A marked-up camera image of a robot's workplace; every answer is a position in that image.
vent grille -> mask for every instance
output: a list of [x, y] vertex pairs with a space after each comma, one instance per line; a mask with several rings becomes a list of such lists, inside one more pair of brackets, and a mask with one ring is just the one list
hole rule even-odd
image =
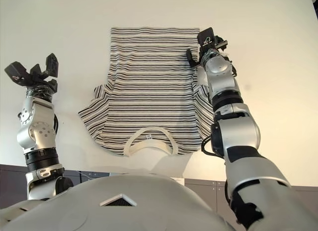
[[99, 206], [137, 206], [137, 203], [127, 195], [119, 194], [101, 202]]
[[118, 200], [115, 200], [105, 206], [132, 206], [131, 204], [129, 204], [126, 200], [124, 200], [123, 198], [120, 198]]

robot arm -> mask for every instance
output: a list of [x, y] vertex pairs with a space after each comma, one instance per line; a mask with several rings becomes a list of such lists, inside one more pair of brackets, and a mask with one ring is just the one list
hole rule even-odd
[[225, 160], [230, 208], [248, 230], [317, 230], [318, 221], [298, 199], [277, 166], [257, 149], [260, 131], [243, 103], [236, 70], [224, 50], [227, 41], [212, 28], [198, 34], [200, 59], [187, 58], [191, 67], [201, 65], [207, 74], [214, 110], [211, 128], [213, 151]]
[[19, 62], [5, 69], [13, 82], [26, 86], [26, 99], [19, 113], [21, 129], [17, 141], [23, 148], [29, 171], [26, 174], [29, 200], [52, 198], [73, 186], [70, 179], [63, 177], [64, 168], [56, 152], [58, 121], [54, 115], [52, 95], [57, 91], [57, 82], [54, 79], [44, 81], [48, 76], [58, 75], [58, 61], [54, 54], [47, 57], [46, 65], [44, 72], [37, 64], [27, 73]]

white surface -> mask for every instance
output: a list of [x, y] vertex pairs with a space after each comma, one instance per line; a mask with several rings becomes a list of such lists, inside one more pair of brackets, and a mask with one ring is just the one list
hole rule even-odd
[[92, 141], [77, 115], [106, 81], [111, 26], [212, 26], [229, 41], [226, 52], [261, 129], [260, 152], [293, 185], [318, 186], [318, 22], [311, 0], [0, 1], [0, 163], [25, 165], [15, 138], [24, 89], [3, 70], [13, 61], [44, 68], [54, 52], [60, 63], [53, 101], [57, 148], [67, 169], [225, 180], [223, 161], [201, 152], [110, 154]]
[[172, 179], [174, 179], [176, 182], [178, 182], [180, 185], [184, 186], [184, 178], [175, 178], [175, 177], [171, 177]]

robotic arm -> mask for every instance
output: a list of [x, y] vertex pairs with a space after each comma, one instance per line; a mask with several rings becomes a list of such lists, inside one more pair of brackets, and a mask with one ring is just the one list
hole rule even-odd
[[187, 58], [191, 67], [201, 65], [207, 74], [214, 111], [211, 128], [213, 151], [226, 164], [230, 208], [238, 222], [253, 231], [317, 230], [318, 221], [300, 202], [277, 166], [257, 149], [260, 131], [243, 103], [236, 69], [219, 49], [227, 41], [214, 36], [212, 28], [198, 34], [200, 59]]
[[57, 82], [55, 79], [44, 80], [48, 76], [58, 76], [58, 65], [55, 55], [50, 54], [44, 72], [41, 72], [39, 64], [30, 73], [19, 62], [5, 68], [13, 82], [26, 87], [26, 99], [18, 115], [21, 129], [17, 141], [23, 148], [29, 171], [26, 174], [29, 200], [52, 198], [73, 186], [69, 178], [63, 177], [64, 168], [56, 152], [58, 120], [54, 114], [52, 95], [57, 92]]

gray panel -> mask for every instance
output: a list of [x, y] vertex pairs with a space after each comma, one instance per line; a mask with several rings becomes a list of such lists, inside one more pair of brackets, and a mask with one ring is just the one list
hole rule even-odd
[[28, 172], [26, 166], [17, 166], [17, 165], [0, 165], [0, 170], [10, 170], [10, 171], [19, 171], [19, 172]]
[[237, 223], [237, 218], [225, 199], [223, 186], [217, 187], [217, 213], [226, 219], [237, 231], [246, 230], [243, 225]]
[[25, 172], [0, 170], [0, 208], [26, 199]]
[[296, 191], [316, 191], [318, 192], [318, 187], [314, 186], [293, 186]]
[[216, 185], [216, 181], [214, 180], [197, 180], [197, 179], [184, 179], [185, 184], [193, 184], [193, 185]]
[[304, 205], [318, 217], [318, 192], [297, 191]]
[[84, 176], [84, 177], [83, 177], [83, 176], [81, 177], [81, 182], [82, 182], [82, 183], [85, 182], [85, 181], [88, 181], [88, 180], [94, 180], [94, 178], [91, 179], [91, 178], [87, 178], [87, 177], [85, 177], [85, 176]]
[[217, 187], [224, 187], [225, 181], [216, 181]]
[[217, 193], [215, 186], [194, 184], [185, 184], [185, 186], [197, 193], [214, 211], [217, 210]]
[[100, 177], [109, 176], [109, 173], [106, 173], [106, 172], [81, 171], [81, 173], [91, 178], [100, 178]]
[[64, 176], [80, 176], [76, 170], [65, 170]]
[[74, 186], [80, 184], [80, 177], [79, 177], [79, 176], [69, 176], [69, 175], [65, 175], [65, 177], [68, 177], [69, 179], [71, 179]]

